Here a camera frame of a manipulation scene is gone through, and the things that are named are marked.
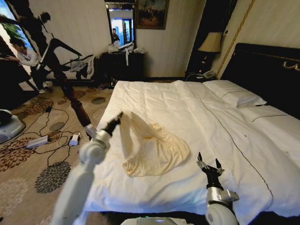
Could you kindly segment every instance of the stitched line on duvet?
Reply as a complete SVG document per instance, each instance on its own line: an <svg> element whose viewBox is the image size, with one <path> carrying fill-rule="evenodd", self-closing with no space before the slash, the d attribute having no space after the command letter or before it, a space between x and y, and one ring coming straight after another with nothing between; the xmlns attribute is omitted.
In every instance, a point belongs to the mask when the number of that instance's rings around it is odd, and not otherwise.
<svg viewBox="0 0 300 225"><path fill-rule="evenodd" d="M229 136L230 136L230 138L231 138L233 144L235 145L235 147L240 151L240 153L242 154L242 156L248 161L248 163L253 167L253 169L255 169L255 171L258 173L258 175L262 178L263 182L264 182L265 185L267 186L267 189L269 190L269 192L270 192L270 194L271 194L271 196L272 196L272 200L271 200L270 205L269 205L266 209L264 209L264 210L267 210L268 208L270 208L270 206L271 206L271 205L273 204L273 202L274 202L274 195L273 195L271 189L269 188L268 183L267 183L266 180L263 178L263 176L258 172L258 170L252 165L252 163L249 161L249 159L247 159L247 157L244 155L244 153L239 149L239 147L237 146L237 144L236 144L235 141L233 140L233 137L231 136L231 134L229 133L229 131L224 127L224 125L221 123L221 121L219 120L219 118L218 118L218 117L217 117L217 116L216 116L209 108L206 107L206 105L204 104L204 102L202 101L201 98L196 97L196 95L195 95L194 93L193 93L193 95L194 95L195 98L199 99L199 100L202 102L202 104L204 105L204 107L205 107L211 114L213 114L214 117L216 117L216 119L219 121L219 123L221 124L221 126L224 128L224 130L229 134Z"/></svg>
<svg viewBox="0 0 300 225"><path fill-rule="evenodd" d="M270 115L270 116L259 116L257 118L255 118L254 120L252 120L251 122L254 122L256 119L261 118L261 117L272 117L272 116L288 116L289 114L283 114L283 115Z"/></svg>
<svg viewBox="0 0 300 225"><path fill-rule="evenodd" d="M242 92L242 91L248 91L248 90L236 90L236 91L230 91L230 92L225 93L225 94L221 97L221 99L223 99L223 97L224 97L225 95L229 94L229 93Z"/></svg>

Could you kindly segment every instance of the wall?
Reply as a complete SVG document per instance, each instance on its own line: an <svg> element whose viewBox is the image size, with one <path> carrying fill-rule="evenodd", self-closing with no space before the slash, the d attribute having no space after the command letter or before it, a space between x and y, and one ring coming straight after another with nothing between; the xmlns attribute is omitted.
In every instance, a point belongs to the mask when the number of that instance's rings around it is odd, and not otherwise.
<svg viewBox="0 0 300 225"><path fill-rule="evenodd" d="M184 76L204 4L170 0L165 30L136 30L137 47L147 51L146 76ZM35 16L48 12L46 28L82 55L107 51L111 38L103 0L30 0L30 7ZM56 53L61 63L74 57L63 49Z"/></svg>
<svg viewBox="0 0 300 225"><path fill-rule="evenodd" d="M255 0L249 14L233 43L223 66L221 63L240 26L252 0L239 0L228 23L228 34L222 41L222 51L213 62L212 69L224 72L237 43L276 45L300 48L300 1Z"/></svg>
<svg viewBox="0 0 300 225"><path fill-rule="evenodd" d="M165 30L136 30L138 48L147 51L147 76L184 76L204 4L204 0L170 0Z"/></svg>
<svg viewBox="0 0 300 225"><path fill-rule="evenodd" d="M83 56L100 54L111 42L106 7L103 0L30 0L35 16L42 12L51 15L45 24L49 32ZM47 40L51 35L45 33ZM60 62L76 56L62 48L55 51Z"/></svg>

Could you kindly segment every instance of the person in mirror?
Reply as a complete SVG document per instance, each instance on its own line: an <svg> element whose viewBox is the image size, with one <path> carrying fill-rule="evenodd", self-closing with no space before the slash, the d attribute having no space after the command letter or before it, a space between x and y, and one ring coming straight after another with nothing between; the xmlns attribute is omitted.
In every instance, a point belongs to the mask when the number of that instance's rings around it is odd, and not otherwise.
<svg viewBox="0 0 300 225"><path fill-rule="evenodd" d="M37 66L40 60L40 56L34 50L26 48L25 43L21 39L12 37L10 39L10 43L13 46L13 48L16 49L18 52L17 58L8 55L5 58L1 58L1 59L15 61L23 65L30 66L31 77L37 86L38 92L40 94L45 93L45 89L43 87L43 81L45 80L49 71L44 69L40 69L37 71Z"/></svg>
<svg viewBox="0 0 300 225"><path fill-rule="evenodd" d="M116 29L115 28L113 28L113 30L112 30L112 42L114 43L115 41L120 41L120 38L119 38L119 36L116 34Z"/></svg>

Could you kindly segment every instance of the carpet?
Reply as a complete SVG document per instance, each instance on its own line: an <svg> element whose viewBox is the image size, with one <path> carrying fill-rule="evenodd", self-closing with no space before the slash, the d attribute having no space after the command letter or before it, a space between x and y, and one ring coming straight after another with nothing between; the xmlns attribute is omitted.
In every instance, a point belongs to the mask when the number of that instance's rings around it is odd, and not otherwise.
<svg viewBox="0 0 300 225"><path fill-rule="evenodd" d="M74 89L97 126L112 90ZM49 106L52 110L45 112ZM78 150L89 139L60 87L38 95L12 113L26 128L16 139L0 144L0 225L47 225L62 185L79 163ZM78 133L79 145L69 147L70 138ZM25 148L28 141L44 135L48 135L48 144Z"/></svg>

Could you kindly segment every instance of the mirror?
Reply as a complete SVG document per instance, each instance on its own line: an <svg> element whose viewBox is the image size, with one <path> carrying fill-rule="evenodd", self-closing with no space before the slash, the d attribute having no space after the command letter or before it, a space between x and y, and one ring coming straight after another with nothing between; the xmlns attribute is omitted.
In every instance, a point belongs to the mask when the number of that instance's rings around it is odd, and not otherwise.
<svg viewBox="0 0 300 225"><path fill-rule="evenodd" d="M135 5L130 2L106 2L112 44L124 46L135 42Z"/></svg>

